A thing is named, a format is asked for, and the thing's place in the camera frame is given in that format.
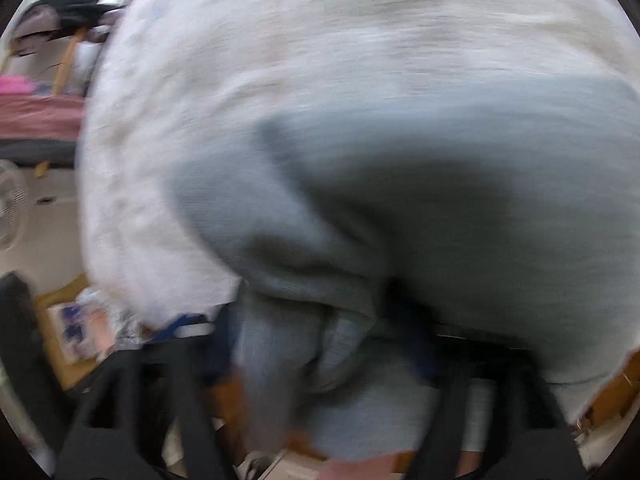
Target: pink cloth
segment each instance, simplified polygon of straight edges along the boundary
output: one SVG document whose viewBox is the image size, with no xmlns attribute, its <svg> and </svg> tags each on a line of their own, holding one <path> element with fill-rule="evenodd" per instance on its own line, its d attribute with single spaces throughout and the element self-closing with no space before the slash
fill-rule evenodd
<svg viewBox="0 0 640 480">
<path fill-rule="evenodd" d="M 21 75 L 0 75 L 0 95 L 32 95 L 36 83 Z"/>
<path fill-rule="evenodd" d="M 0 94 L 0 139 L 77 140 L 84 99 Z"/>
</svg>

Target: white fan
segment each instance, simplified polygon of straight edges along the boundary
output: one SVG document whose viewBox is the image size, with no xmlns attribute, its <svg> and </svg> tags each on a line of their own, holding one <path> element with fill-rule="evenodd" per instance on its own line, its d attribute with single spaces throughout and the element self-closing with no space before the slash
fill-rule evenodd
<svg viewBox="0 0 640 480">
<path fill-rule="evenodd" d="M 18 167 L 0 160 L 0 251 L 18 243 L 27 225 L 27 185 Z"/>
</svg>

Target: gray clothing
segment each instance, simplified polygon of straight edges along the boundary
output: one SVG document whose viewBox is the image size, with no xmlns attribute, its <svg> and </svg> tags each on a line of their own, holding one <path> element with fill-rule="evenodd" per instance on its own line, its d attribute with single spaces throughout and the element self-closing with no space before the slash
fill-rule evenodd
<svg viewBox="0 0 640 480">
<path fill-rule="evenodd" d="M 252 443 L 302 424 L 332 456 L 415 448 L 435 393 L 370 337 L 390 277 L 526 341 L 576 416 L 638 344 L 639 104 L 620 80 L 516 76 L 292 111 L 181 164 L 176 211 L 246 280 Z"/>
</svg>

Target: white bedsheet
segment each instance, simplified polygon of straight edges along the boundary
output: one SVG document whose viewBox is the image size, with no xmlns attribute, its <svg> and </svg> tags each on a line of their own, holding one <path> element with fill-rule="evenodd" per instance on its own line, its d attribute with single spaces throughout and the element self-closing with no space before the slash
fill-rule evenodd
<svg viewBox="0 0 640 480">
<path fill-rule="evenodd" d="M 514 72 L 616 74 L 637 88 L 639 63 L 616 0 L 135 0 L 84 127 L 86 267 L 152 325 L 205 311 L 237 280 L 164 195 L 185 154 L 279 110 Z"/>
</svg>

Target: white blanket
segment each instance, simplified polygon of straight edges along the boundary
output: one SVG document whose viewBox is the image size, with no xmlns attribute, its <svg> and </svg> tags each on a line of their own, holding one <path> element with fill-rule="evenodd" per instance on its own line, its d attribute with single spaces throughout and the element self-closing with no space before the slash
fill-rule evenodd
<svg viewBox="0 0 640 480">
<path fill-rule="evenodd" d="M 236 278 L 165 196 L 176 162 L 280 110 L 510 73 L 613 74 L 637 88 L 640 40 L 616 0 L 135 0 L 79 158 L 92 282 L 155 326 L 225 303 Z"/>
</svg>

